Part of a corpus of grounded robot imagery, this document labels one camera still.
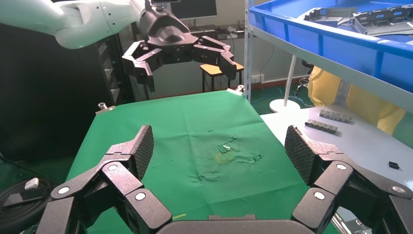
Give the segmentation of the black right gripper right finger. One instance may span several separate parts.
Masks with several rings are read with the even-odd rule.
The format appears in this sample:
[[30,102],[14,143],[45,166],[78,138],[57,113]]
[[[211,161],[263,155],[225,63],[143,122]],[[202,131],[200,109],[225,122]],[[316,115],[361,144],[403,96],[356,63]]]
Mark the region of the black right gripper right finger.
[[312,140],[296,126],[287,129],[285,151],[309,190],[292,219],[322,233],[339,207],[351,211],[375,234],[413,231],[413,193],[353,162],[340,149]]

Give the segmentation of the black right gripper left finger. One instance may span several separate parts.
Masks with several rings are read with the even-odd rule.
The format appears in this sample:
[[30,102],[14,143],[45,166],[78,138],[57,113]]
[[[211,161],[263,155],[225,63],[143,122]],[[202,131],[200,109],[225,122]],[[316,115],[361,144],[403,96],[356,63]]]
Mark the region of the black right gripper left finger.
[[114,209],[135,234],[158,232],[172,217],[142,183],[153,149],[149,125],[132,140],[111,146],[96,166],[51,192],[37,233],[85,234],[108,209]]

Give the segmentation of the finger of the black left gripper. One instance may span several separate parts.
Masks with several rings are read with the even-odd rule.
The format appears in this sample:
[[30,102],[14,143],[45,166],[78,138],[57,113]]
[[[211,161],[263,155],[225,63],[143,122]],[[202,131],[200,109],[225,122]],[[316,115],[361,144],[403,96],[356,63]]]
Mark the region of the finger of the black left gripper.
[[153,71],[163,65],[163,50],[149,48],[144,40],[134,42],[123,54],[126,72],[136,78],[138,84],[146,85],[149,92],[155,91]]
[[230,46],[208,36],[202,36],[193,45],[193,60],[199,63],[218,66],[223,75],[234,80],[237,74],[237,65]]

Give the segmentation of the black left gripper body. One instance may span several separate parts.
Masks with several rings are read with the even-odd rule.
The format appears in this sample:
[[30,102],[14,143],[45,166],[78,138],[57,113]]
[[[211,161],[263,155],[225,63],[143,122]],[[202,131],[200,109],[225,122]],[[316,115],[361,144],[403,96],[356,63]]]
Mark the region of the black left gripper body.
[[193,60],[193,46],[198,38],[169,10],[144,11],[139,30],[149,49],[161,49],[164,64]]

